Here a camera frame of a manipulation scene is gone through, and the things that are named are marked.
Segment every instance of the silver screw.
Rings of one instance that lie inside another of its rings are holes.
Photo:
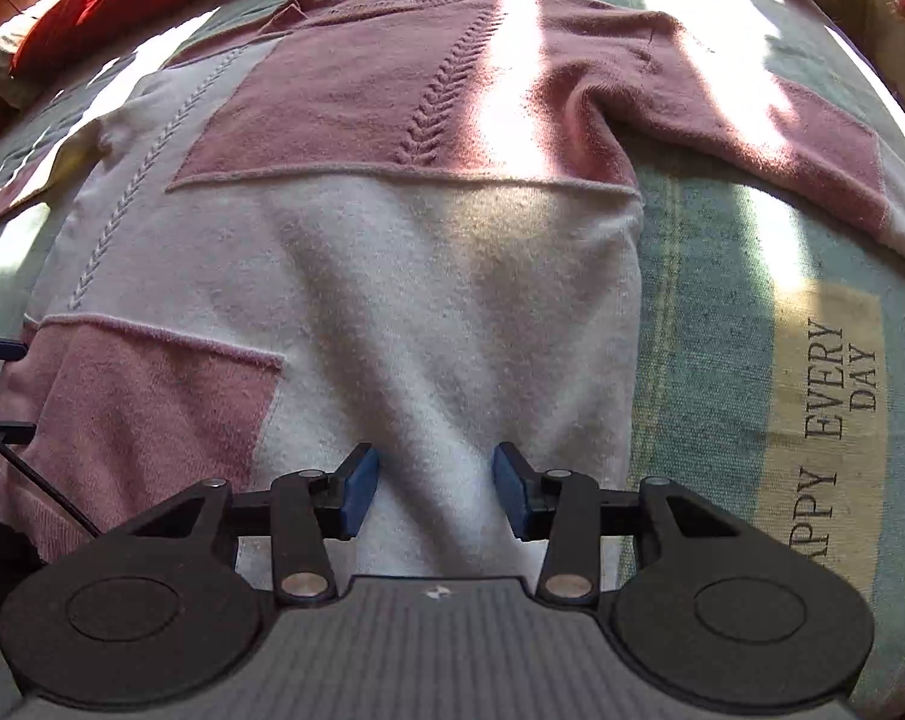
[[[297,598],[315,598],[329,589],[326,577],[313,574],[311,571],[300,571],[298,574],[289,574],[280,583],[284,593],[295,595]]]
[[[546,589],[556,598],[582,598],[593,590],[593,583],[579,574],[556,574],[546,580]]]

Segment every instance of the black wire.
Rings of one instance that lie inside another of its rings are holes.
[[[68,498],[65,497],[59,490],[53,487],[50,483],[46,482],[36,471],[30,469],[26,461],[24,461],[19,455],[14,453],[12,449],[9,449],[7,445],[3,442],[0,442],[0,455],[2,455],[12,467],[19,471],[24,477],[26,477],[30,482],[32,482],[36,487],[42,490],[46,495],[52,498],[56,503],[58,503],[65,512],[72,517],[76,522],[81,525],[83,530],[89,533],[94,538],[98,538],[102,536],[102,531],[99,530],[89,519],[86,517],[86,514],[83,514],[75,507],[74,504],[70,502]]]

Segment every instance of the pink and white sweater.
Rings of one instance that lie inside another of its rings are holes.
[[[372,440],[382,482],[335,546],[342,577],[534,579],[492,447],[627,475],[642,201],[616,124],[905,256],[905,164],[876,133],[663,13],[290,0],[190,57],[95,123],[101,162],[0,381],[0,418],[38,421],[27,459],[102,527],[199,478],[264,488]],[[82,540],[2,461],[0,512],[46,557]],[[257,546],[241,564],[262,570]]]

